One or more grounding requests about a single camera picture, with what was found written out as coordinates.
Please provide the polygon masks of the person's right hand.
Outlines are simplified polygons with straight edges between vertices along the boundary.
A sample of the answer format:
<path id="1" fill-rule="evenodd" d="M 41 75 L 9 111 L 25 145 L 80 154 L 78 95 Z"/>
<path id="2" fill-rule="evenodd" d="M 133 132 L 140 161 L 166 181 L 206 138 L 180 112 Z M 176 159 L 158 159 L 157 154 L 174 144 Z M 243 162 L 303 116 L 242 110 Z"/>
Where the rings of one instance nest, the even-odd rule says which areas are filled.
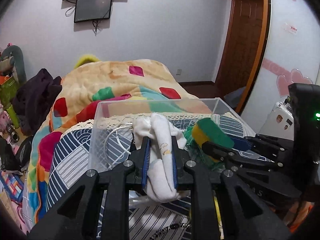
<path id="1" fill-rule="evenodd" d="M 306 219 L 308 214 L 311 212 L 314 204 L 312 202 L 302 202 L 302 206 L 298 211 L 297 217 L 294 219 L 296 215 L 296 211 L 298 209 L 299 203 L 295 202 L 285 215 L 283 222 L 289 228 L 289 230 L 293 233 L 297 230 L 297 228 L 302 224 L 302 222 Z"/>

